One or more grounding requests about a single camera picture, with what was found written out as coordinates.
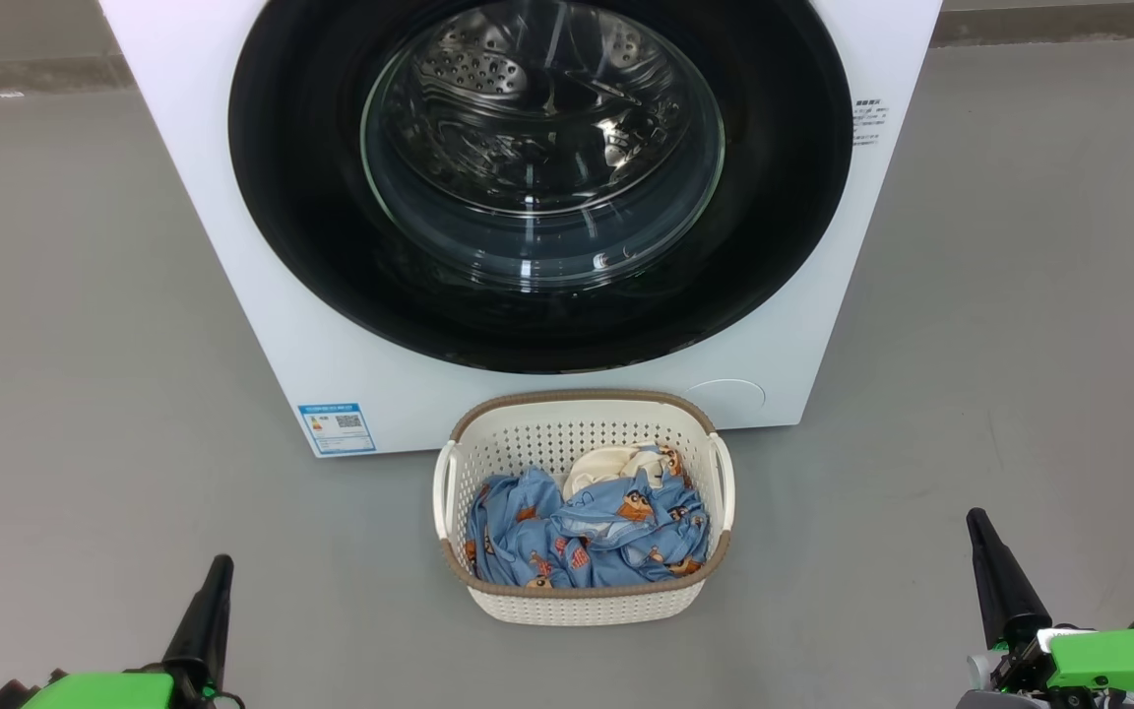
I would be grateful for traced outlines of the black-rimmed glass washer door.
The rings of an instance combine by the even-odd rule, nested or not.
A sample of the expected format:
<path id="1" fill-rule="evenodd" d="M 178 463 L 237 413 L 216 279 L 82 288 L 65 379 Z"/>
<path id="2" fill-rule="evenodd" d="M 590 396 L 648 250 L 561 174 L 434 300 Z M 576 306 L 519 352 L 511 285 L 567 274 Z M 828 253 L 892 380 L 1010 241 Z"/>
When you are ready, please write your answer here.
<path id="1" fill-rule="evenodd" d="M 499 0 L 266 0 L 228 112 L 249 216 L 304 286 L 384 340 L 459 366 L 557 375 L 661 358 L 760 309 L 841 205 L 850 86 L 810 0 L 567 0 L 648 24 L 706 77 L 723 166 L 705 212 L 645 268 L 581 289 L 477 282 L 384 216 L 361 115 L 418 32 Z"/>

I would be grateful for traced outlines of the small printed text sticker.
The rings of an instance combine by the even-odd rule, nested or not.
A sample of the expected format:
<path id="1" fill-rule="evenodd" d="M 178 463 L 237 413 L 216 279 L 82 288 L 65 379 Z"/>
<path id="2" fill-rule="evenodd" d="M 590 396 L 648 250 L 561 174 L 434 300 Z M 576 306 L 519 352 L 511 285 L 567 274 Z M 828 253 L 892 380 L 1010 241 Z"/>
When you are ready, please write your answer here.
<path id="1" fill-rule="evenodd" d="M 873 147 L 885 135 L 890 115 L 886 100 L 857 98 L 853 103 L 853 146 Z"/>

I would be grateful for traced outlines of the blue cartoon-print garment cream lining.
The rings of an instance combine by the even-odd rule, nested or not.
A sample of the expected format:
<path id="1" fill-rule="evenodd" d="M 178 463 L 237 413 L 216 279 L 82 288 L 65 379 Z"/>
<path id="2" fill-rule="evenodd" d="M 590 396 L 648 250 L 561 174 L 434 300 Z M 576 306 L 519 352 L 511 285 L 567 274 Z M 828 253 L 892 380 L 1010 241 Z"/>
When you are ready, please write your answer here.
<path id="1" fill-rule="evenodd" d="M 669 582 L 710 556 L 710 513 L 669 444 L 590 450 L 550 513 L 552 552 L 573 588 Z"/>

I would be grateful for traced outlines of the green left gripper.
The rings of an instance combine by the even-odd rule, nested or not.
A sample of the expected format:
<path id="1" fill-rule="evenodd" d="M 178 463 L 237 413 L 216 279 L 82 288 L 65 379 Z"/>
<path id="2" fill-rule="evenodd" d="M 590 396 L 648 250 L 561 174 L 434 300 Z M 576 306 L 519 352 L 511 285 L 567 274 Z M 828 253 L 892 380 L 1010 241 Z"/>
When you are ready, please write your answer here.
<path id="1" fill-rule="evenodd" d="M 232 557 L 217 555 L 163 652 L 163 673 L 56 672 L 20 709 L 170 709 L 171 704 L 208 704 L 211 697 L 223 691 L 232 573 Z"/>

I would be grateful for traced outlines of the cream perforated laundry basket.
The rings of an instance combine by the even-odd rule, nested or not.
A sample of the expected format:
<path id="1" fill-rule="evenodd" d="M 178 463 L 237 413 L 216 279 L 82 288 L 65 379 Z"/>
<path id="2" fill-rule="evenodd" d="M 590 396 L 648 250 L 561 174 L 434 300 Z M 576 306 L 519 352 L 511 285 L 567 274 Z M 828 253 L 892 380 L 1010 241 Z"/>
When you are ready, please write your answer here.
<path id="1" fill-rule="evenodd" d="M 669 582 L 535 589 L 481 582 L 469 568 L 469 504 L 489 476 L 545 471 L 561 489 L 590 450 L 643 441 L 678 449 L 710 516 L 706 565 Z M 638 390 L 528 393 L 485 400 L 456 423 L 435 461 L 435 530 L 447 565 L 496 619 L 531 625 L 611 625 L 662 619 L 693 602 L 730 545 L 736 484 L 730 454 L 696 405 Z"/>

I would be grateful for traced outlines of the white front-load washing machine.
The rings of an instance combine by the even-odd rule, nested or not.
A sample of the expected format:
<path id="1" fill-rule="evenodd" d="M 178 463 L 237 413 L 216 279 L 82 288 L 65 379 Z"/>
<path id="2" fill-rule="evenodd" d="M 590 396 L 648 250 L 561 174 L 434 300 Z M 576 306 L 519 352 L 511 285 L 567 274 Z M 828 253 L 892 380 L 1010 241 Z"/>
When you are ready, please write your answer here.
<path id="1" fill-rule="evenodd" d="M 711 380 L 765 391 L 764 425 L 804 417 L 942 0 L 810 0 L 857 98 L 886 100 L 873 147 L 854 147 L 841 205 L 782 288 L 688 349 L 633 366 L 519 375 L 405 349 L 342 316 L 276 255 L 232 169 L 228 112 L 244 40 L 266 0 L 100 0 L 132 76 L 303 434 L 297 407 L 357 403 L 376 451 L 441 447 L 484 400 L 550 390 L 640 390 L 682 398 Z"/>

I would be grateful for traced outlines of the blue energy label sticker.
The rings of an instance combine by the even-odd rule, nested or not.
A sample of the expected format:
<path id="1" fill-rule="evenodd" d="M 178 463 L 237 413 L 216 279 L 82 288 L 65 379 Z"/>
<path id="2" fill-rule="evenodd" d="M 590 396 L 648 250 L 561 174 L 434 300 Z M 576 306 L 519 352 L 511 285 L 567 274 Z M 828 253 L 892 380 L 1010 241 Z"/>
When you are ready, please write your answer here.
<path id="1" fill-rule="evenodd" d="M 296 410 L 316 457 L 349 457 L 376 451 L 359 404 L 301 405 Z"/>

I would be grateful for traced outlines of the washing machine drum with clothes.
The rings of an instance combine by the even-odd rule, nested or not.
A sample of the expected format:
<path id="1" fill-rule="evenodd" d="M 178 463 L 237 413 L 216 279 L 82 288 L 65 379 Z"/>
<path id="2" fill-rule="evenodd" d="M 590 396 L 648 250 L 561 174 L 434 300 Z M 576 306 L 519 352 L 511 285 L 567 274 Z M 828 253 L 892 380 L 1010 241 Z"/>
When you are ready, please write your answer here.
<path id="1" fill-rule="evenodd" d="M 387 60 L 361 109 L 384 216 L 429 256 L 518 292 L 645 268 L 716 193 L 722 112 L 679 47 L 627 15 L 499 0 Z"/>

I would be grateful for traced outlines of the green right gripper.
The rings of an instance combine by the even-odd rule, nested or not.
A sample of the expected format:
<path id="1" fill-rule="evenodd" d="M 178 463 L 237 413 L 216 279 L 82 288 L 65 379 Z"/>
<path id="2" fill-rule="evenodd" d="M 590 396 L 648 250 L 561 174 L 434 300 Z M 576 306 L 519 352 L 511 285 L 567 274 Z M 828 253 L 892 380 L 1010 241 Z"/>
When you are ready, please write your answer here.
<path id="1" fill-rule="evenodd" d="M 982 508 L 967 515 L 968 539 L 988 649 L 1012 649 L 995 668 L 968 657 L 973 686 L 957 709 L 1134 709 L 1134 622 L 1095 631 L 1063 624 Z"/>

